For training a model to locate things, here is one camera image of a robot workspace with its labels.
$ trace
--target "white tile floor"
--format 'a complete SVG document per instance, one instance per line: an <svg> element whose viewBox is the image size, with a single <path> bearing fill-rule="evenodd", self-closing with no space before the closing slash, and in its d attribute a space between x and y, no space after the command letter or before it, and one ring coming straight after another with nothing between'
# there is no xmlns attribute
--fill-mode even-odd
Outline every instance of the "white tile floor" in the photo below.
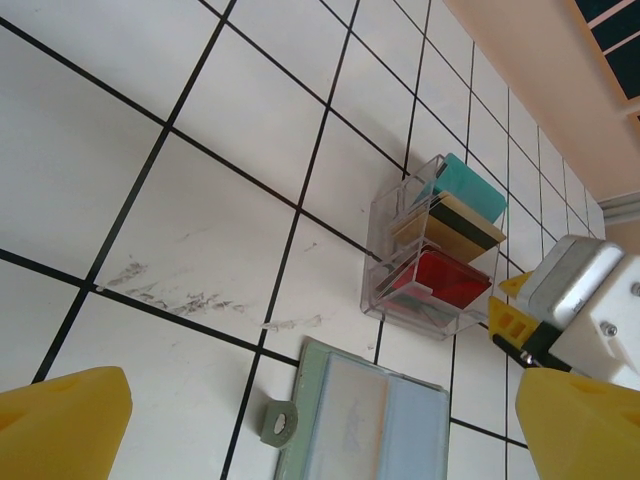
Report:
<svg viewBox="0 0 640 480"><path fill-rule="evenodd" d="M567 231L604 235L442 0L0 14L0 390L120 365L112 478L268 479L260 408L289 398L312 336L451 390L449 478L536 478L521 371L486 330L436 342L358 309L371 200L437 153L508 195L503 276Z"/></svg>

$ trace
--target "clear acrylic holder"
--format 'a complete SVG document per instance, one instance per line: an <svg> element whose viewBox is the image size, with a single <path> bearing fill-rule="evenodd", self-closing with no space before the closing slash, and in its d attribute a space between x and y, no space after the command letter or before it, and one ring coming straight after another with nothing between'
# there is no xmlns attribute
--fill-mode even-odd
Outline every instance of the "clear acrylic holder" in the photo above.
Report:
<svg viewBox="0 0 640 480"><path fill-rule="evenodd" d="M425 247L434 246L447 253L446 245L437 245L424 235L429 212L437 198L433 192L436 174L443 162L444 157L436 156L372 202L360 305L368 316L440 340L487 319L488 298L495 289L500 249L498 243L468 263L487 275L491 286L463 309L434 297L431 288L416 281L419 254ZM500 230L503 230L504 218L503 213L494 222ZM410 279L406 281L407 272L411 270ZM391 288L393 280L400 276L406 283ZM381 291L380 286L385 283L389 284L388 288Z"/></svg>

